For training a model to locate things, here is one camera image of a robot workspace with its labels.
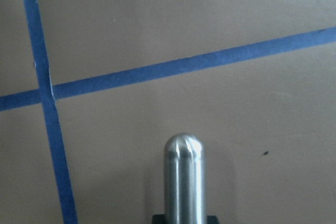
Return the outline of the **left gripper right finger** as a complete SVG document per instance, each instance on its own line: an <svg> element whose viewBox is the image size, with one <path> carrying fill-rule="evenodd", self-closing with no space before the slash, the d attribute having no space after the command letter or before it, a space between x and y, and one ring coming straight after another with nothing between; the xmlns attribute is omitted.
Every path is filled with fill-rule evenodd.
<svg viewBox="0 0 336 224"><path fill-rule="evenodd" d="M216 216L207 216L206 223L207 224L219 224L219 220Z"/></svg>

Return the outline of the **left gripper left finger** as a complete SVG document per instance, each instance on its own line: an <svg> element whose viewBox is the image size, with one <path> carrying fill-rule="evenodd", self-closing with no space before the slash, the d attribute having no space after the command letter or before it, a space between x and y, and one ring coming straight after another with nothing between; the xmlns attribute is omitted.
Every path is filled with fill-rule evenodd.
<svg viewBox="0 0 336 224"><path fill-rule="evenodd" d="M152 224L165 224L165 216L164 215L153 215Z"/></svg>

